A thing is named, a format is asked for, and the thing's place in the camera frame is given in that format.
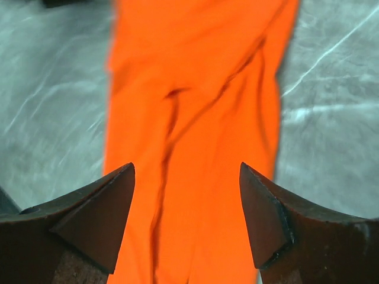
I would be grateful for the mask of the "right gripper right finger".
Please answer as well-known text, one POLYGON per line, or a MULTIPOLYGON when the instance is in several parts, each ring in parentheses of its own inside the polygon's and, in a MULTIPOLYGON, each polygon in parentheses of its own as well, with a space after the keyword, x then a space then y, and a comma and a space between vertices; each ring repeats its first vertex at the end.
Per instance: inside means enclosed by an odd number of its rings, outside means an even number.
POLYGON ((378 219, 310 202, 245 163, 240 194, 263 283, 377 283, 378 219))

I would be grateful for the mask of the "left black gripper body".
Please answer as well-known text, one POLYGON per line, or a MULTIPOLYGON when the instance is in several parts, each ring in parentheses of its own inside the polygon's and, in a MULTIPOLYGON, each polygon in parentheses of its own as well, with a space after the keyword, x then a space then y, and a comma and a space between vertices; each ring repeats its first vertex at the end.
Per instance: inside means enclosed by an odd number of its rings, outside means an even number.
POLYGON ((87 0, 41 0, 41 2, 46 8, 56 8, 65 5, 85 3, 87 0))

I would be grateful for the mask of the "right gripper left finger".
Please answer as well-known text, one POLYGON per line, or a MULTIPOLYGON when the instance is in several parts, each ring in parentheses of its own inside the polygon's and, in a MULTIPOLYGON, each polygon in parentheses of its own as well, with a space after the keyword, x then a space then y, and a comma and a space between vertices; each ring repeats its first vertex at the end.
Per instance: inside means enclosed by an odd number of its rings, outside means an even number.
POLYGON ((106 283, 135 185, 132 163, 21 212, 1 214, 2 283, 106 283))

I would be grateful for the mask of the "orange t-shirt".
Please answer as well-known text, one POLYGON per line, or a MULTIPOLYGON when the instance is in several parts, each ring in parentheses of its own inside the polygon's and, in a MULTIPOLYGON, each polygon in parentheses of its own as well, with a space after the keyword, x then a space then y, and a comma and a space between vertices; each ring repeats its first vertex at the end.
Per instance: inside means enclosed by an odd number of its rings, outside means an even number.
POLYGON ((274 174, 298 1, 115 1, 105 172, 136 186, 110 283, 255 283, 242 162, 274 174))

